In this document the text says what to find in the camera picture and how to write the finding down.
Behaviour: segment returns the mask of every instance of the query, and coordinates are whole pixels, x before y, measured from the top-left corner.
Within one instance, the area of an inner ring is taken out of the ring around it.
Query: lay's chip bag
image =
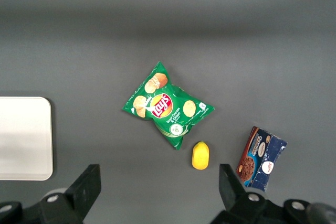
[[[179,150],[183,136],[215,108],[172,85],[167,70],[159,62],[122,109],[145,120],[152,119]]]

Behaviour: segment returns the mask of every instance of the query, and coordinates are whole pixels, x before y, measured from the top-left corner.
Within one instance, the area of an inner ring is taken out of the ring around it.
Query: gray surface
[[[222,209],[218,166],[235,167],[253,125],[288,146],[268,197],[336,206],[336,0],[0,0],[0,95],[53,107],[55,172],[0,182],[32,205],[99,163],[86,223],[209,223]],[[175,151],[121,111],[161,60],[172,81],[216,107]],[[208,143],[209,168],[191,166]]]

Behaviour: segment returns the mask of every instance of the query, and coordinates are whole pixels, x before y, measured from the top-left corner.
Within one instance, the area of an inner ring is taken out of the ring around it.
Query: cookie package
[[[284,140],[254,126],[236,170],[244,185],[266,191],[274,163],[286,145]]]

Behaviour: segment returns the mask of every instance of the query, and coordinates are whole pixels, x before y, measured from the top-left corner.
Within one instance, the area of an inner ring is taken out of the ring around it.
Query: white plastic board
[[[48,179],[52,152],[48,100],[0,97],[0,180]]]

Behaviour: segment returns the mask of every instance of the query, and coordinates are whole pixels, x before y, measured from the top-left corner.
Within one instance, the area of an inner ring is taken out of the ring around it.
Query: chocolate cookie
[[[255,168],[255,163],[253,158],[247,156],[243,159],[243,162],[241,163],[242,168],[241,168],[241,174],[239,175],[240,178],[242,179],[243,182],[250,180],[253,172],[254,172],[254,168]]]

